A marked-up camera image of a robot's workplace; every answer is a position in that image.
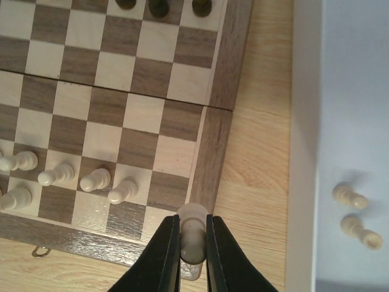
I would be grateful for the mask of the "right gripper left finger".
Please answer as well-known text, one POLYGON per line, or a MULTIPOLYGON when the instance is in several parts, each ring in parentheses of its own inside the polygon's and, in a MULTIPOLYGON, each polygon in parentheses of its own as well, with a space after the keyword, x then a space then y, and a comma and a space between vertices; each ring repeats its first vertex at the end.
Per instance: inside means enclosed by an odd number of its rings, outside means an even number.
POLYGON ((110 291, 179 291, 181 282, 179 216, 167 216, 133 266, 110 291))

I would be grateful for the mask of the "white bishop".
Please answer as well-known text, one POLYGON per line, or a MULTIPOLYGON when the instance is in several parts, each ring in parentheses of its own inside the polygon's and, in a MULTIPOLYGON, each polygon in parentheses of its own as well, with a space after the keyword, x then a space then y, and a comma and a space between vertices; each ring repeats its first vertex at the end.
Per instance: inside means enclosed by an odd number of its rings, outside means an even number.
POLYGON ((27 207, 32 202, 32 194, 26 188, 13 189, 1 197, 1 209, 14 210, 27 207))

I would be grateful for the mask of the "white rook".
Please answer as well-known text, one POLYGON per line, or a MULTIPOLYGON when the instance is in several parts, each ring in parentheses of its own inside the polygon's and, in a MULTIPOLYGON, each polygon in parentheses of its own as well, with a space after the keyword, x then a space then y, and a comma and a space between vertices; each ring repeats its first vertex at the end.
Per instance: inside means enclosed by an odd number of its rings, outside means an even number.
POLYGON ((208 211, 198 203, 188 203, 177 210, 180 219, 181 278, 199 279, 206 259, 206 221, 208 211))

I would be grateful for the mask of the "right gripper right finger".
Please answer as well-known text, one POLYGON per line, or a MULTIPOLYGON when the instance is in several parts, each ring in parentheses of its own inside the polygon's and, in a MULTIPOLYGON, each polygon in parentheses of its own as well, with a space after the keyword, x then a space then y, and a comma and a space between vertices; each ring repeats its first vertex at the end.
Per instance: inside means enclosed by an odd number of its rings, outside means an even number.
POLYGON ((251 264, 220 216, 207 215, 208 291, 276 291, 251 264))

